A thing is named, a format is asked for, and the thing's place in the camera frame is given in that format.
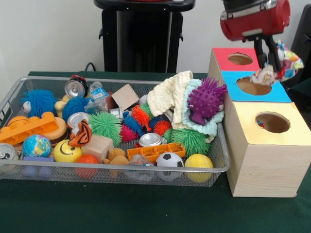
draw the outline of yellow ball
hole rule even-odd
[[[214,168],[212,161],[203,154],[193,154],[186,162],[185,167],[198,167],[198,168]],[[187,172],[188,178],[196,183],[203,183],[207,181],[212,173],[203,172]]]
[[[63,140],[54,148],[54,160],[63,163],[73,163],[82,156],[80,147],[68,145],[69,140]]]

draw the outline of green spiky ball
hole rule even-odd
[[[205,135],[195,130],[178,129],[172,131],[172,142],[182,143],[186,158],[193,154],[207,154],[210,144],[205,142]]]
[[[171,143],[172,142],[172,131],[173,131],[172,129],[169,129],[163,135],[163,137],[166,139],[167,143]]]
[[[93,134],[111,138],[114,147],[120,144],[121,122],[115,115],[110,113],[91,115],[89,124],[92,126]]]
[[[140,105],[140,108],[144,110],[145,113],[148,114],[148,116],[150,117],[150,120],[154,118],[154,115],[152,115],[148,103],[143,103],[142,105]]]

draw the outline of crocheted cloth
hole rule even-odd
[[[199,79],[192,79],[188,86],[186,87],[184,100],[183,100],[183,107],[182,107],[182,121],[185,128],[191,128],[203,134],[209,135],[209,141],[212,141],[214,137],[217,135],[217,123],[222,122],[225,113],[224,111],[219,111],[216,115],[212,117],[211,120],[206,120],[206,125],[199,125],[190,119],[190,109],[188,106],[188,99],[189,94],[194,90],[197,89],[199,86],[202,85],[202,81]]]
[[[149,92],[147,102],[152,115],[159,116],[174,107],[172,127],[182,123],[182,105],[185,89],[193,78],[191,71],[180,72],[164,80]]]

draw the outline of purple spiky ball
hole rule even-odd
[[[202,85],[189,95],[188,108],[191,109],[191,120],[205,125],[205,118],[211,119],[224,102],[227,86],[218,86],[218,81],[207,77],[202,80]]]

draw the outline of wire mesh basket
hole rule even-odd
[[[0,104],[1,127],[16,116],[25,116],[21,98],[24,92],[34,89],[52,91],[61,99],[68,78],[32,77],[19,79]],[[106,90],[115,92],[130,84],[139,97],[151,91],[159,82],[88,79],[88,84],[99,81]],[[32,162],[23,160],[0,160],[0,179],[39,180],[92,183],[135,183],[178,186],[211,187],[222,172],[229,169],[229,156],[222,124],[212,142],[208,157],[214,168],[118,166],[104,164],[78,164],[58,162]],[[121,143],[119,148],[127,151],[137,141]]]

